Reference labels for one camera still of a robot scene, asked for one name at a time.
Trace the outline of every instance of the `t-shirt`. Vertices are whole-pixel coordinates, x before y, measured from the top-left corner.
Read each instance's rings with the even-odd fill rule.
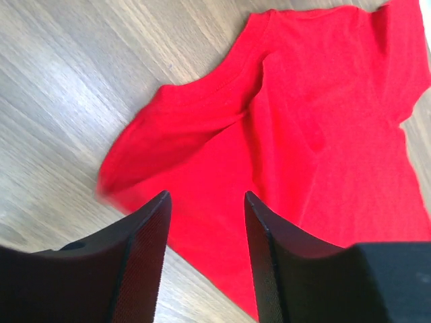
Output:
[[[220,66],[137,114],[98,193],[128,213],[169,190],[169,246],[257,318],[248,190],[338,246],[430,240],[399,128],[430,81],[417,0],[252,14]]]

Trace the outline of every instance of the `red t-shirt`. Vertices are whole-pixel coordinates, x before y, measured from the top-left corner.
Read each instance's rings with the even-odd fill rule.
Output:
[[[257,318],[248,190],[338,246],[430,240],[399,128],[430,80],[417,0],[252,14],[219,67],[137,114],[98,192],[132,212],[169,190],[170,247]]]

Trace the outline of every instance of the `t-shirt sleeve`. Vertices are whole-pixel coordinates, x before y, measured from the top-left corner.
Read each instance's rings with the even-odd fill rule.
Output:
[[[418,0],[390,0],[369,13],[362,37],[376,100],[387,118],[402,122],[431,82]]]
[[[99,171],[96,191],[125,213],[136,211],[166,187],[152,179],[165,176],[244,113],[149,104],[119,135]]]

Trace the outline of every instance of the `wooden floor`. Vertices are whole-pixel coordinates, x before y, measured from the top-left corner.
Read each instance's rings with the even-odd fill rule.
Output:
[[[252,11],[342,3],[0,0],[0,244],[58,248],[119,219],[94,198],[98,168],[161,84],[213,69]],[[431,91],[404,127],[430,208]],[[252,320],[168,250],[156,322]]]

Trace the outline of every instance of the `black plastic part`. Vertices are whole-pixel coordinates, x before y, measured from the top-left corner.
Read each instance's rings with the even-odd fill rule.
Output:
[[[431,322],[431,244],[343,249],[245,198],[260,323]]]
[[[0,322],[153,322],[171,208],[162,192],[58,251],[0,247]]]

